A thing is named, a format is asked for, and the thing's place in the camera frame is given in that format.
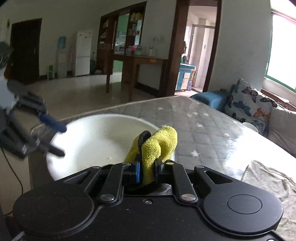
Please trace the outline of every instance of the wire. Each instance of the wire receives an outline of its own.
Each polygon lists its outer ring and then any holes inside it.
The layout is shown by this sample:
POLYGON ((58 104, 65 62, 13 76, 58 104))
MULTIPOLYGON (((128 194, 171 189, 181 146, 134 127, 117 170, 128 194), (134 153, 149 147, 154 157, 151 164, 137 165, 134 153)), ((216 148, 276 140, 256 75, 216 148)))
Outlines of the wire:
MULTIPOLYGON (((22 182, 20 181, 19 177, 17 176, 17 174, 16 174, 15 171, 13 170, 12 166, 10 165, 10 163, 9 163, 9 161, 8 161, 8 158, 7 158, 6 154, 5 154, 5 152, 4 152, 3 148, 2 148, 2 146, 0 146, 0 148, 1 148, 1 151, 2 151, 4 157, 5 157, 6 161, 7 161, 7 164, 9 165, 9 167, 10 167, 10 169, 12 170, 13 174, 15 175, 15 177, 17 178, 17 180, 18 180, 19 183, 20 183, 20 186, 21 186, 21 188, 22 188, 22 195, 23 195, 23 194, 24 194, 24 187, 22 186, 22 182)), ((7 214, 4 214, 4 216, 8 216, 9 214, 12 214, 12 211, 9 212, 9 213, 7 213, 7 214)))

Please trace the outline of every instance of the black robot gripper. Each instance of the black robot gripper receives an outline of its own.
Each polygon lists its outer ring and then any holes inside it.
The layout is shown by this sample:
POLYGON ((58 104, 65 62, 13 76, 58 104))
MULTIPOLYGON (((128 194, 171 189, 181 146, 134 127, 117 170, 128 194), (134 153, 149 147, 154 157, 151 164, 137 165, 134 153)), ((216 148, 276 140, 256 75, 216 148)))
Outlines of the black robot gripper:
POLYGON ((134 165, 90 167, 23 194, 13 207, 23 238, 283 241, 275 232, 283 207, 271 193, 205 166, 157 159, 155 180, 173 194, 131 195, 134 165))

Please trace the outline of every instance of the yellow cloth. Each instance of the yellow cloth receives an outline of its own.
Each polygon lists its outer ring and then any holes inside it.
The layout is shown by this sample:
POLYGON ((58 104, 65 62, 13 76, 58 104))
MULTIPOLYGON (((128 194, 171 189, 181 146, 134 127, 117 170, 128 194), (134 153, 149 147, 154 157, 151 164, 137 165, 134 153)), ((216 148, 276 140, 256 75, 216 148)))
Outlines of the yellow cloth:
MULTIPOLYGON (((139 136, 133 141, 130 151, 128 152, 125 162, 133 163, 138 149, 139 136)), ((161 157, 165 162, 175 150, 178 142, 176 130, 170 126, 164 126, 156 131, 142 145, 142 165, 143 165, 143 185, 147 185, 154 181, 153 164, 154 160, 161 157)))

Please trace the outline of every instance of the table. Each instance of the table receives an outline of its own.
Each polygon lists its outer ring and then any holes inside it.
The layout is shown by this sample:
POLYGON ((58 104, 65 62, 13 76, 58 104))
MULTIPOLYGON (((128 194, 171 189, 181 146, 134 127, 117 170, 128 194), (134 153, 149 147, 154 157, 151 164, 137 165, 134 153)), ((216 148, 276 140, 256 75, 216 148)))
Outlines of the table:
MULTIPOLYGON (((240 180, 248 164, 257 160, 296 180, 293 156, 237 120, 184 96, 132 102, 69 117, 62 122, 68 124, 104 113, 131 115, 158 127, 174 127, 178 133, 175 161, 187 169, 204 165, 240 180)), ((49 142, 56 132, 40 125, 32 133, 49 142)), ((29 170, 32 187, 53 181, 47 171, 45 155, 40 152, 29 155, 29 170)))
POLYGON ((132 55, 127 56, 123 54, 111 54, 108 67, 107 67, 107 81, 106 81, 106 93, 109 93, 110 89, 110 75, 113 73, 113 61, 120 60, 123 61, 123 70, 122 70, 122 81, 121 83, 127 83, 129 85, 128 89, 128 101, 133 100, 133 90, 134 86, 137 83, 139 75, 140 64, 159 64, 161 68, 160 76, 160 86, 162 85, 165 77, 165 70, 167 66, 166 59, 154 58, 143 55, 132 55))

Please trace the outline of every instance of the white refrigerator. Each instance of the white refrigerator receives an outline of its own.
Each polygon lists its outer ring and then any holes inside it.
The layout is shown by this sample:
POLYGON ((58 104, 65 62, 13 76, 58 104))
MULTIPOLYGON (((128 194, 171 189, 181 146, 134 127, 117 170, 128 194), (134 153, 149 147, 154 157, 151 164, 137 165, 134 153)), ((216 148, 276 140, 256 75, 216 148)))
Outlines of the white refrigerator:
POLYGON ((91 61, 92 31, 79 31, 74 46, 73 75, 88 75, 91 61))

